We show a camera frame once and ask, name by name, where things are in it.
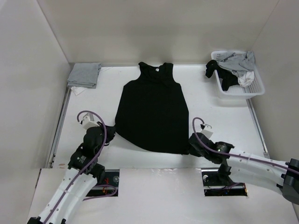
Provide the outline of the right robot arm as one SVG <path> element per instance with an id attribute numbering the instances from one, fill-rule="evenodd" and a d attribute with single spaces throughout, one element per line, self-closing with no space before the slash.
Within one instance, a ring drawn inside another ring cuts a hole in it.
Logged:
<path id="1" fill-rule="evenodd" d="M 219 164 L 217 180 L 223 185 L 249 183 L 272 190 L 287 201 L 299 203 L 299 161 L 276 161 L 236 149 L 232 144 L 212 142 L 202 133 L 189 138 L 189 154 Z"/>

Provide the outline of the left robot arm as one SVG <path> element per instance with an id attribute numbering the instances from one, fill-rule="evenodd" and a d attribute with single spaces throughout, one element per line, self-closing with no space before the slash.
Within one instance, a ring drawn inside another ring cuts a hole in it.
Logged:
<path id="1" fill-rule="evenodd" d="M 83 142 L 72 154 L 65 175 L 44 210 L 29 224 L 69 224 L 87 193 L 105 180 L 105 167 L 98 164 L 104 146 L 115 136 L 105 125 L 87 129 Z"/>

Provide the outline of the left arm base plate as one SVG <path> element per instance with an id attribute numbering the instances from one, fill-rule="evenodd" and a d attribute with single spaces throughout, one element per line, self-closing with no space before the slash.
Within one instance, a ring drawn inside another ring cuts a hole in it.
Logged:
<path id="1" fill-rule="evenodd" d="M 114 196 L 118 196 L 118 187 L 120 181 L 120 170 L 106 170 L 105 176 L 98 181 L 86 195 L 87 197 L 110 195 L 116 191 Z"/>

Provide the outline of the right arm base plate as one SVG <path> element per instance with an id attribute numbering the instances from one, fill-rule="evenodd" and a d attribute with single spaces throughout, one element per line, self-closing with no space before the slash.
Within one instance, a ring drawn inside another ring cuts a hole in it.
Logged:
<path id="1" fill-rule="evenodd" d="M 205 196 L 247 196 L 244 183 L 236 183 L 228 177 L 221 177 L 217 171 L 202 172 Z"/>

